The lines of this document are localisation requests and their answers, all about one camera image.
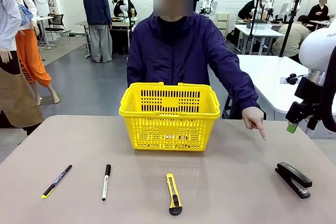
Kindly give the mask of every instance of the black stapler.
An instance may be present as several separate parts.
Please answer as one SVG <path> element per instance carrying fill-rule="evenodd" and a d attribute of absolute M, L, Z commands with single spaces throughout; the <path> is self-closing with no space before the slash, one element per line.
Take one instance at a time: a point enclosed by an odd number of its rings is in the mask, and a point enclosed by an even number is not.
<path fill-rule="evenodd" d="M 301 199 L 310 197 L 310 193 L 307 191 L 307 188 L 311 187 L 313 182 L 303 173 L 285 162 L 277 164 L 275 171 L 297 193 L 297 195 L 299 195 Z"/>

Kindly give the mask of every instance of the hand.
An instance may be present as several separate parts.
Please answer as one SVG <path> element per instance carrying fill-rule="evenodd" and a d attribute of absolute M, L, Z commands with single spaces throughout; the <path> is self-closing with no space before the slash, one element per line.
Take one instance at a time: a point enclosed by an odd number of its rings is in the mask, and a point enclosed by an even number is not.
<path fill-rule="evenodd" d="M 243 109 L 242 111 L 243 120 L 245 123 L 245 126 L 252 130 L 257 129 L 259 130 L 261 136 L 264 140 L 266 140 L 266 134 L 263 127 L 263 120 L 264 120 L 264 113 L 257 107 L 248 107 Z"/>
<path fill-rule="evenodd" d="M 13 59 L 12 54 L 6 48 L 0 47 L 0 56 L 3 63 L 8 63 Z"/>
<path fill-rule="evenodd" d="M 40 34 L 40 30 L 38 29 L 38 26 L 36 25 L 36 23 L 34 21 L 30 22 L 32 28 L 34 29 L 34 32 L 36 34 L 36 36 L 38 36 Z"/>

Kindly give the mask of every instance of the zipper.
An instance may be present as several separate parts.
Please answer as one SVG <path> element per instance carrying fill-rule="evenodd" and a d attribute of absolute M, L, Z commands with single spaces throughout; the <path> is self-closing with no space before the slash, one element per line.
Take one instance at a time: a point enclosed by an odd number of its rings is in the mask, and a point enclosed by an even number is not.
<path fill-rule="evenodd" d="M 171 64 L 171 67 L 172 67 L 172 71 L 171 71 L 171 85 L 174 85 L 174 47 L 172 47 L 172 64 Z"/>

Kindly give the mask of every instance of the yellow box cutter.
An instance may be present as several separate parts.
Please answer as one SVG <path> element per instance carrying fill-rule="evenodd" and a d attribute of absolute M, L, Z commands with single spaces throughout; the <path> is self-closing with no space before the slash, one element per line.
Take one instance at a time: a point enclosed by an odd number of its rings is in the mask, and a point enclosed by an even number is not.
<path fill-rule="evenodd" d="M 171 215 L 179 215 L 182 212 L 182 204 L 179 196 L 179 191 L 177 191 L 174 175 L 168 173 L 166 176 L 170 198 L 172 200 L 169 207 L 169 212 Z"/>

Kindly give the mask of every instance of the brown apron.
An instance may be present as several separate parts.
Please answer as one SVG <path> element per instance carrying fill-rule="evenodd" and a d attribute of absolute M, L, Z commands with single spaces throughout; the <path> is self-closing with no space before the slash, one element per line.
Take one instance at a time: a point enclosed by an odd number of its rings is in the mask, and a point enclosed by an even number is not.
<path fill-rule="evenodd" d="M 18 128 L 30 127 L 44 120 L 21 70 L 20 74 L 10 74 L 0 68 L 0 109 Z"/>

